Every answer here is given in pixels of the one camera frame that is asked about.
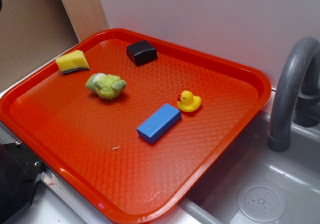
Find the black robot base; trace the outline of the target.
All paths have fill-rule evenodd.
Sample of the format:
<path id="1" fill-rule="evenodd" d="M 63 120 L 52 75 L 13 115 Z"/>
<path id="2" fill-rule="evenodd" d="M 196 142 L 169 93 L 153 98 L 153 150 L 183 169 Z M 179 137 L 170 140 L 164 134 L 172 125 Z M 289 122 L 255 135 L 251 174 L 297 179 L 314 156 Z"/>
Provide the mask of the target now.
<path id="1" fill-rule="evenodd" d="M 44 164 L 22 141 L 0 145 L 0 222 L 32 206 Z"/>

